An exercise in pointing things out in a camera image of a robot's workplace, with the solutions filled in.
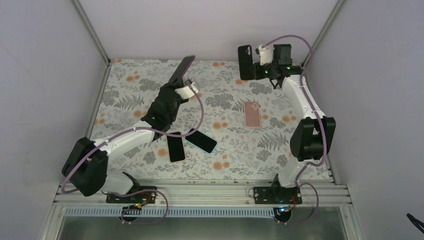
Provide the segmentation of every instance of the smartphone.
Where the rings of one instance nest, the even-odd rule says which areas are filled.
[[[259,103],[257,101],[244,102],[244,120],[246,127],[261,127],[261,114],[259,113]]]
[[[195,131],[193,134],[186,136],[185,140],[187,140],[189,143],[193,144],[194,146],[200,148],[201,150],[205,151],[206,153],[210,154],[217,146],[218,142],[215,141],[213,138],[207,136],[206,134]]]
[[[180,131],[172,132],[171,134],[181,135]],[[186,152],[184,151],[183,138],[166,136],[168,142],[169,160],[171,163],[176,163],[186,159]]]

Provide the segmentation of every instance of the black mounting plate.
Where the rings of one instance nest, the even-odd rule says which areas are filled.
[[[154,189],[156,190],[157,187],[155,186],[139,186],[137,189],[131,189],[133,193],[145,190],[145,189]],[[148,201],[148,204],[154,204],[156,200],[156,192],[153,191],[146,191],[146,193],[150,194],[150,200]],[[146,195],[143,193],[134,195],[134,196],[127,196],[127,197],[119,197],[116,195],[113,195],[112,193],[107,194],[106,203],[108,204],[141,204],[146,201]]]
[[[293,199],[296,200],[296,204],[302,203],[301,189],[299,187],[291,188],[280,188],[279,198],[275,198],[273,190],[270,186],[255,186],[253,188],[254,204],[258,205],[269,205],[269,204],[293,204]]]

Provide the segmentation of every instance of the blue phone case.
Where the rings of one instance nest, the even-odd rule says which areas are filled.
[[[214,151],[215,151],[215,149],[217,148],[217,146],[218,146],[218,141],[217,140],[215,140],[215,139],[213,139],[212,137],[210,137],[209,135],[207,135],[207,134],[205,134],[204,132],[202,132],[202,131],[199,131],[199,130],[197,130],[197,132],[199,132],[199,133],[201,133],[201,134],[203,134],[203,135],[205,135],[206,137],[208,137],[208,138],[210,138],[210,139],[212,139],[212,140],[214,140],[215,142],[216,142],[216,145],[215,145],[215,147],[212,149],[212,151],[209,153],[209,152],[207,152],[207,151],[205,151],[205,150],[203,150],[203,149],[201,149],[200,147],[198,147],[198,146],[196,146],[194,143],[192,143],[191,141],[189,141],[189,140],[187,140],[186,139],[186,141],[189,143],[189,144],[191,144],[191,145],[193,145],[193,146],[195,146],[196,148],[198,148],[198,149],[200,149],[202,152],[204,152],[205,154],[212,154]]]

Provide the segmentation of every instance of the floral tablecloth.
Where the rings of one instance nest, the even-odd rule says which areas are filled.
[[[110,136],[136,123],[180,60],[115,59],[95,120],[92,139]],[[200,87],[205,118],[200,131],[217,140],[212,154],[184,142],[186,160],[171,163],[167,139],[142,144],[110,160],[108,169],[139,179],[270,180],[293,158],[289,140],[298,119],[289,98],[268,80],[240,80],[236,61],[194,61],[185,77]],[[256,101],[261,128],[245,127],[244,102]],[[168,131],[186,133],[197,125],[196,98],[180,106]],[[302,179],[328,180],[327,166],[308,168]]]

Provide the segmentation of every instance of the wall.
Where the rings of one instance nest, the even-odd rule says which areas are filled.
[[[0,16],[0,232],[33,240],[106,65],[69,0],[6,0]]]
[[[337,0],[80,0],[110,58],[238,59],[237,48],[296,34],[311,44]],[[308,49],[298,39],[292,57]]]
[[[349,0],[318,47],[309,83],[337,122],[332,163],[366,239],[421,239],[424,1]]]

